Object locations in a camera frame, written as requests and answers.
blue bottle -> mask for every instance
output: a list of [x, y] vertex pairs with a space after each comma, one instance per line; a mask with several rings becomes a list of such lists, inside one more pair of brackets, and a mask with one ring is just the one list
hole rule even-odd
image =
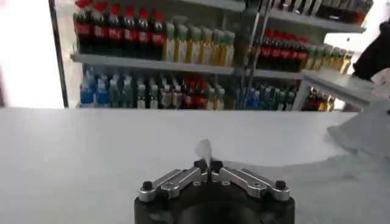
[[98, 104], [98, 107], [110, 106], [110, 101], [108, 99], [108, 91], [105, 87], [104, 81], [101, 79], [97, 81], [96, 102]]
[[80, 87], [80, 107], [93, 107], [93, 91], [86, 79]]

red label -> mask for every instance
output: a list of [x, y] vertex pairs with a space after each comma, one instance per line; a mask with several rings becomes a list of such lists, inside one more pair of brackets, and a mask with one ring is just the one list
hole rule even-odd
[[280, 56], [280, 49], [277, 49], [277, 48], [273, 49], [271, 52], [271, 55], [273, 57], [279, 57]]
[[151, 39], [151, 34], [147, 32], [138, 32], [138, 41], [141, 43], [148, 43]]
[[133, 30], [124, 30], [124, 39], [127, 41], [137, 41], [138, 40], [138, 32]]
[[89, 36], [91, 34], [91, 26], [89, 24], [75, 23], [74, 27], [78, 35]]
[[108, 37], [108, 29], [103, 26], [94, 26], [93, 34], [97, 38], [107, 38]]
[[289, 51], [280, 51], [280, 55], [281, 55], [283, 58], [287, 58], [288, 55], [289, 55]]
[[261, 55], [264, 57], [268, 57], [271, 55], [271, 48], [261, 48]]
[[113, 40], [121, 40], [123, 37], [123, 30], [120, 28], [109, 28], [108, 37]]
[[290, 55], [288, 56], [290, 59], [295, 59], [298, 56], [298, 52], [290, 51]]
[[301, 52], [298, 53], [298, 59], [299, 60], [304, 60], [306, 58], [307, 58], [307, 54], [306, 53], [301, 53]]
[[152, 33], [152, 43], [154, 45], [163, 45], [164, 43], [164, 36], [157, 33]]

black screw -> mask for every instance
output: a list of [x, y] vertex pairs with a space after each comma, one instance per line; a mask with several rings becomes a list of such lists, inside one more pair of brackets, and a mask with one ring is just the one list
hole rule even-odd
[[153, 183], [151, 181], [145, 181], [142, 183], [142, 190], [150, 191], [153, 188]]
[[284, 182], [283, 180], [276, 181], [276, 189], [278, 190], [286, 189], [286, 182]]

white table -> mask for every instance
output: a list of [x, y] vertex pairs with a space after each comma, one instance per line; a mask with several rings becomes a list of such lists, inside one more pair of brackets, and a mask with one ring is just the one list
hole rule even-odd
[[378, 99], [377, 96], [371, 94], [375, 85], [356, 77], [342, 75], [331, 69], [322, 69], [318, 73], [313, 71], [304, 71], [303, 73], [303, 79], [292, 106], [294, 111], [302, 109], [311, 87], [320, 89], [320, 91], [337, 97], [359, 109], [367, 107], [371, 102]]
[[132, 223], [144, 180], [196, 160], [264, 166], [343, 155], [326, 128], [354, 113], [0, 110], [0, 223]]

white shelf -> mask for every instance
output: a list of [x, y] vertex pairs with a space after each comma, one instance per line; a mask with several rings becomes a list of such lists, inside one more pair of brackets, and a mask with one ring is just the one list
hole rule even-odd
[[234, 0], [181, 0], [182, 2], [189, 2], [198, 5], [206, 5], [219, 9], [226, 9], [235, 12], [242, 12], [245, 9], [244, 1]]
[[94, 54], [71, 54], [74, 62], [86, 63], [89, 65], [120, 66], [131, 68], [161, 69], [169, 71], [186, 72], [209, 72], [214, 74], [230, 75], [233, 68], [211, 65], [195, 65], [184, 63], [172, 63], [166, 61], [145, 60], [137, 58], [125, 58]]
[[314, 16], [298, 15], [296, 13], [284, 12], [281, 10], [272, 9], [270, 18], [290, 21], [308, 26], [320, 27], [329, 32], [345, 32], [345, 33], [363, 33], [365, 28], [354, 24], [340, 23], [326, 19], [320, 19]]
[[303, 73], [256, 69], [253, 76], [277, 79], [302, 79]]

